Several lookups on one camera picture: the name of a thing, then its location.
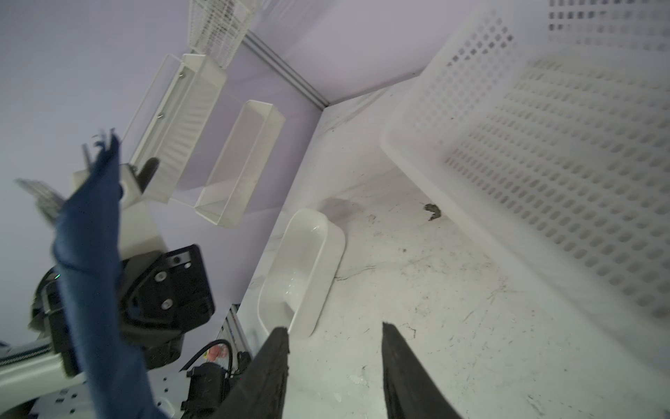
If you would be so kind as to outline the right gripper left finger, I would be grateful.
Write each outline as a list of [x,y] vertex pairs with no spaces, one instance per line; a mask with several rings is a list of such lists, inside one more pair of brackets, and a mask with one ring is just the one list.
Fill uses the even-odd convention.
[[288,330],[275,328],[242,379],[210,418],[282,418],[289,353]]

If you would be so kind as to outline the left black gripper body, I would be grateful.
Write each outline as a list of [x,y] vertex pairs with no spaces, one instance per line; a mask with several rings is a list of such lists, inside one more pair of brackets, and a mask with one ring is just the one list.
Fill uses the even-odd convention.
[[[150,251],[124,260],[122,268],[117,292],[122,339],[142,350],[148,370],[177,361],[185,333],[208,323],[216,310],[201,248]],[[29,328],[51,340],[51,351],[61,356],[68,375],[78,375],[58,278],[52,268],[38,284]]]

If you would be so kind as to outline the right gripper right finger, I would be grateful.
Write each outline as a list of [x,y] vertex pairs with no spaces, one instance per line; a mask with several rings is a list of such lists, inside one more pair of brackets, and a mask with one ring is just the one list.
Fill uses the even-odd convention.
[[382,325],[381,353],[388,418],[461,418],[391,323]]

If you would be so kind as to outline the blue paper napkin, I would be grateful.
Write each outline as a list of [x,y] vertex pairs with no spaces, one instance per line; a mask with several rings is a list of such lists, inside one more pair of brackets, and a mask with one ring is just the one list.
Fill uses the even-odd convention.
[[109,131],[96,145],[88,178],[55,222],[59,294],[96,417],[162,418],[141,349],[127,345],[120,333],[120,142]]

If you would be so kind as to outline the white rectangular plastic tray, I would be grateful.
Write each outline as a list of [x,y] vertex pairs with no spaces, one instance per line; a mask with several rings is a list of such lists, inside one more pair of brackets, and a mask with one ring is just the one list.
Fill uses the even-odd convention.
[[344,251],[345,233],[325,214],[294,214],[259,295],[258,319],[266,333],[286,328],[296,339],[313,334]]

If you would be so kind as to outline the white perforated plastic basket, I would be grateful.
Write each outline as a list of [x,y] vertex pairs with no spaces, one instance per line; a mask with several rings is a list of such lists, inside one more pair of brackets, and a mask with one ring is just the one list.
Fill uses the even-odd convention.
[[381,145],[576,328],[668,375],[668,2],[484,1]]

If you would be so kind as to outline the silver fork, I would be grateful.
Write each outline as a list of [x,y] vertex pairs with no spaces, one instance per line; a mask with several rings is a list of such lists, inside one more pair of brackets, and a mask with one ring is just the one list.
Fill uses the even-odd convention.
[[50,226],[54,226],[66,199],[48,184],[41,181],[17,178],[14,182],[34,198],[39,214]]

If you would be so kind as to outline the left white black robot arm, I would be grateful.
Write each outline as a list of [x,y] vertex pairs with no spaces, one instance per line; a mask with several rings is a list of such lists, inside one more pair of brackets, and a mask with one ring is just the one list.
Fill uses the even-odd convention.
[[[40,339],[1,349],[3,411],[70,387],[82,377],[59,278],[56,270],[49,270],[34,294],[31,325],[40,331]],[[141,349],[147,370],[176,362],[186,333],[206,324],[216,310],[196,244],[124,260],[117,301],[121,336]]]

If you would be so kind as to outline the white two-tier mesh shelf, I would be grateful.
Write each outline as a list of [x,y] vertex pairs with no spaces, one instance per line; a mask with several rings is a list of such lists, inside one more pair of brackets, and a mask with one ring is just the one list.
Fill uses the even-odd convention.
[[285,118],[267,102],[226,91],[228,76],[207,55],[168,55],[125,134],[129,163],[156,170],[146,201],[183,204],[213,225],[241,223]]

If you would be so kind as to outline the aluminium frame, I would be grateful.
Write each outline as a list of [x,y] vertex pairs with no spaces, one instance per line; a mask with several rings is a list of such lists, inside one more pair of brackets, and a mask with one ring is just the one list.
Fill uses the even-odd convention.
[[323,111],[330,106],[330,102],[315,87],[289,66],[253,31],[247,32],[243,44],[317,109]]

